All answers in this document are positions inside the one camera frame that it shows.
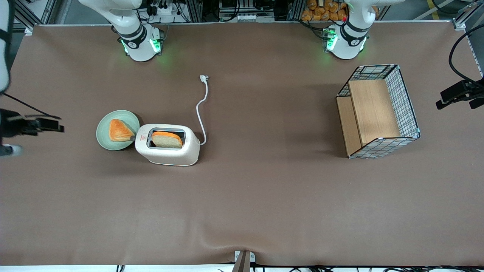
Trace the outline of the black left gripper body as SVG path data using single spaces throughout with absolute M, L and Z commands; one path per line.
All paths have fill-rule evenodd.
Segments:
M 472 110 L 475 110 L 484 105 L 484 77 L 481 80 L 477 81 L 479 87 L 473 89 L 472 93 L 469 96 L 469 105 Z

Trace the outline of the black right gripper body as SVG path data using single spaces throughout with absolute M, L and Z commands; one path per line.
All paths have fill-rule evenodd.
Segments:
M 15 111 L 4 109 L 0 109 L 0 115 L 0 136 L 2 138 L 12 138 L 23 134 L 23 129 L 28 125 L 28 121 L 23 116 Z

